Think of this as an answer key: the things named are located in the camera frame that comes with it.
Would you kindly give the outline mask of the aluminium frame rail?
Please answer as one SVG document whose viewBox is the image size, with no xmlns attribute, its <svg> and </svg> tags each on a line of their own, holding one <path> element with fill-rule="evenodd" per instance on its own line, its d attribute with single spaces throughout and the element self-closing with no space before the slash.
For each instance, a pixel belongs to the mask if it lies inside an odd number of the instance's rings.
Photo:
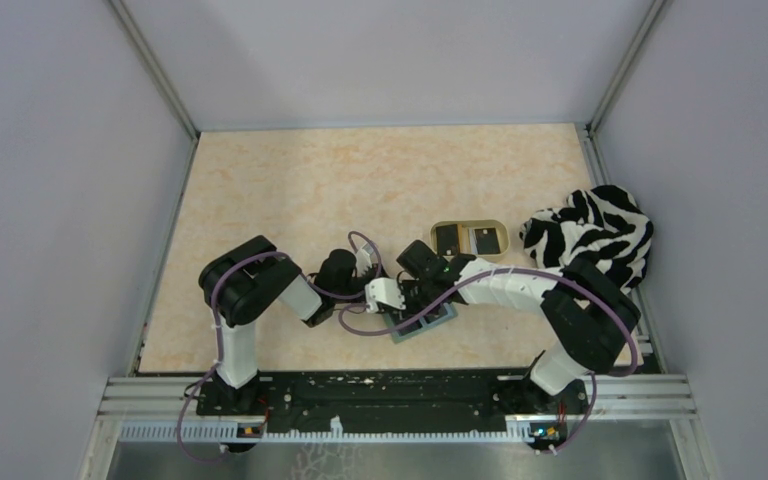
<svg viewBox="0 0 768 480">
<path fill-rule="evenodd" d="M 338 416 L 345 422 L 376 422 L 423 414 L 441 430 L 465 421 L 481 429 L 502 419 L 572 420 L 687 419 L 697 415 L 688 381 L 681 375 L 600 376 L 577 380 L 548 397 L 521 375 L 494 372 L 369 372 L 266 376 L 238 400 L 212 383 L 188 377 L 113 378 L 98 412 L 132 418 L 270 418 L 275 429 L 303 429 Z"/>
</svg>

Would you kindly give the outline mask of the green card holder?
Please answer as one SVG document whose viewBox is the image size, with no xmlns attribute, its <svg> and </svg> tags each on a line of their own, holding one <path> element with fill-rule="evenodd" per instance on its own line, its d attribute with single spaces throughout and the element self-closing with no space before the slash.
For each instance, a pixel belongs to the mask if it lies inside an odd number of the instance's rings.
<svg viewBox="0 0 768 480">
<path fill-rule="evenodd" d="M 427 330 L 435 328 L 443 323 L 452 320 L 458 316 L 454 305 L 451 303 L 443 303 L 438 306 L 435 312 L 429 313 L 426 316 L 420 318 L 416 322 L 404 326 L 399 330 L 390 333 L 390 338 L 393 343 L 401 343 L 410 338 L 418 336 Z"/>
</svg>

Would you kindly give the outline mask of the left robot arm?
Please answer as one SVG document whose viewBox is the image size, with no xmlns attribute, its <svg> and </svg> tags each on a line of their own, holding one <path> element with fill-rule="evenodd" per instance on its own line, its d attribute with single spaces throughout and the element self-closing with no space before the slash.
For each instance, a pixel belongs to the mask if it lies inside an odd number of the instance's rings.
<svg viewBox="0 0 768 480">
<path fill-rule="evenodd" d="M 219 358 L 212 384 L 223 404 L 237 414 L 258 404 L 256 321 L 273 303 L 316 327 L 338 305 L 364 302 L 365 286 L 385 275 L 377 246 L 369 240 L 331 251 L 311 276 L 262 235 L 208 263 L 198 285 L 214 314 Z"/>
</svg>

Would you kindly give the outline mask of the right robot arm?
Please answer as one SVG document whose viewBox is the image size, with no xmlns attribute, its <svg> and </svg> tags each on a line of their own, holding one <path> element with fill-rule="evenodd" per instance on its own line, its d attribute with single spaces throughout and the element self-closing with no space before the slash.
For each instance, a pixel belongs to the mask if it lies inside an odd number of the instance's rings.
<svg viewBox="0 0 768 480">
<path fill-rule="evenodd" d="M 557 341 L 529 369 L 523 398 L 536 412 L 550 411 L 563 390 L 585 374 L 615 372 L 640 311 L 595 264 L 577 259 L 542 269 L 502 265 L 471 254 L 445 258 L 421 240 L 397 258 L 410 275 L 396 309 L 406 320 L 443 303 L 492 305 L 542 316 Z"/>
</svg>

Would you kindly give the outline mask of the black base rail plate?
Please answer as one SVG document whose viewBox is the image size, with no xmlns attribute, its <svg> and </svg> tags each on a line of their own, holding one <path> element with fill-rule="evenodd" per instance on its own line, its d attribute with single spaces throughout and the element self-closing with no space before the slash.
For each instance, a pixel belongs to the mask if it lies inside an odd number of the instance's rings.
<svg viewBox="0 0 768 480">
<path fill-rule="evenodd" d="M 261 372 L 252 396 L 232 402 L 212 380 L 197 395 L 201 416 L 265 416 L 269 433 L 324 433 L 337 418 L 351 434 L 500 432 L 510 415 L 582 414 L 585 384 L 549 396 L 527 368 Z"/>
</svg>

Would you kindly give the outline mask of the cream oval card tray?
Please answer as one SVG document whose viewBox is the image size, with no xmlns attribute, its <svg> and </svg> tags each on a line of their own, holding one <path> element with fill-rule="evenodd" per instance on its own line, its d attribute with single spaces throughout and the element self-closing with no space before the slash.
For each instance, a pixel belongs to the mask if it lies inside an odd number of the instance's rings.
<svg viewBox="0 0 768 480">
<path fill-rule="evenodd" d="M 483 258 L 491 262 L 497 262 L 503 259 L 510 248 L 510 239 L 507 227 L 498 220 L 482 219 L 482 220 L 453 220 L 453 221 L 440 221 L 435 223 L 429 231 L 429 238 L 432 249 L 437 253 L 435 244 L 434 228 L 439 225 L 446 224 L 458 224 L 460 227 L 460 241 L 461 251 L 459 254 L 475 255 L 478 258 Z M 477 255 L 474 250 L 474 243 L 471 238 L 471 231 L 474 228 L 495 228 L 498 233 L 499 243 L 501 247 L 501 253 L 498 255 Z"/>
</svg>

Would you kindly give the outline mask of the zebra striped cloth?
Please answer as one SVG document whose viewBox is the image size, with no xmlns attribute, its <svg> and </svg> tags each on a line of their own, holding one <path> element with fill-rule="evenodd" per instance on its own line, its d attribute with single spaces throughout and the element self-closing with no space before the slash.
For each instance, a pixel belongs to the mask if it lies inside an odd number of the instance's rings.
<svg viewBox="0 0 768 480">
<path fill-rule="evenodd" d="M 520 228 L 523 250 L 540 268 L 586 260 L 628 294 L 645 279 L 655 228 L 626 189 L 606 184 L 570 193 Z"/>
</svg>

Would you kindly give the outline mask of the black VIP card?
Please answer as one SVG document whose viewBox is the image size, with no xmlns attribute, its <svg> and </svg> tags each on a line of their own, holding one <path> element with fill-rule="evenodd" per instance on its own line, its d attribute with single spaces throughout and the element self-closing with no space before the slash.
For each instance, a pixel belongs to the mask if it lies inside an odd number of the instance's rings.
<svg viewBox="0 0 768 480">
<path fill-rule="evenodd" d="M 437 252 L 442 256 L 454 256 L 461 251 L 460 227 L 458 224 L 439 225 L 434 228 Z"/>
</svg>

